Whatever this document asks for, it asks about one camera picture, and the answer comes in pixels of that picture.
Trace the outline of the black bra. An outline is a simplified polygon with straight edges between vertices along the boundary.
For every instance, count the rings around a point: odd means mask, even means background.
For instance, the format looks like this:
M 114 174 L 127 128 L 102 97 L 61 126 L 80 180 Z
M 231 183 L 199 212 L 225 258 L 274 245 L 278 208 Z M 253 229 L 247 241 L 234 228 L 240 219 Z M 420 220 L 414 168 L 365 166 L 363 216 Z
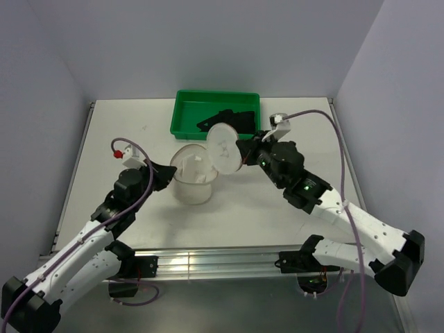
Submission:
M 210 128 L 218 123 L 225 123 L 233 127 L 239 134 L 251 134 L 256 132 L 256 121 L 254 111 L 234 112 L 231 109 L 219 111 L 218 114 L 197 123 L 201 132 L 208 132 Z

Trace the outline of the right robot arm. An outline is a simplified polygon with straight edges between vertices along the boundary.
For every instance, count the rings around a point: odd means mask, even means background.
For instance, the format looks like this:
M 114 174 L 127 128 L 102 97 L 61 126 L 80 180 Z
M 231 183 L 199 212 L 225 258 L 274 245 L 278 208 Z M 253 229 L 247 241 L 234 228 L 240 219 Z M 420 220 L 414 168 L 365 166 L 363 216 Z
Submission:
M 407 295 L 424 262 L 421 233 L 391 227 L 348 203 L 328 182 L 305 169 L 295 142 L 255 137 L 239 139 L 236 145 L 244 164 L 259 166 L 290 205 L 359 238 L 357 245 L 351 245 L 313 234 L 299 250 L 279 254 L 275 266 L 282 273 L 345 268 L 364 272 L 393 295 Z

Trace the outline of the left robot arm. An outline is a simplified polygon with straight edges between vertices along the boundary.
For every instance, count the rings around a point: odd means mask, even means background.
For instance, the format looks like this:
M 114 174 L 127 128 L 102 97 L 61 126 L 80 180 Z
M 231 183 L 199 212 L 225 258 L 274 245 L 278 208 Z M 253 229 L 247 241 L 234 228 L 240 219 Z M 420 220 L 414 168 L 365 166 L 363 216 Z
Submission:
M 177 168 L 144 160 L 125 169 L 83 229 L 50 260 L 25 278 L 10 278 L 1 290 L 1 331 L 52 332 L 64 311 L 103 280 L 133 278 L 135 251 L 118 240 L 155 191 Z

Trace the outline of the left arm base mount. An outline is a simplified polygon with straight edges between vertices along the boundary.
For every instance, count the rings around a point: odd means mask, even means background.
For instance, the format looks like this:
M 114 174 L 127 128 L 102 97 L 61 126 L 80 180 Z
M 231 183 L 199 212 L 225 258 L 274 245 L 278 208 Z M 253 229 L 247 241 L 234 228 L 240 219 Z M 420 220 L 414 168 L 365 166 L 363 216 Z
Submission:
M 112 302 L 128 307 L 138 307 L 156 301 L 160 289 L 145 281 L 155 278 L 158 268 L 158 256 L 135 256 L 123 262 L 119 272 L 108 281 L 108 295 Z M 128 302 L 126 298 L 134 298 L 140 291 L 153 291 L 154 294 L 143 302 Z

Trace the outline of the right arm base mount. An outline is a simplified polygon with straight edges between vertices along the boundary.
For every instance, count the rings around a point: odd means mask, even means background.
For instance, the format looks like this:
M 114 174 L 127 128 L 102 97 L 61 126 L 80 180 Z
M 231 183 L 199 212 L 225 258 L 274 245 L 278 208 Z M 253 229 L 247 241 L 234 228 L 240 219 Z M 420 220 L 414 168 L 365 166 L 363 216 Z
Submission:
M 341 281 L 343 269 L 338 266 L 324 266 L 311 253 L 281 251 L 274 262 L 281 274 L 303 274 L 298 277 L 298 288 L 304 297 L 316 298 Z

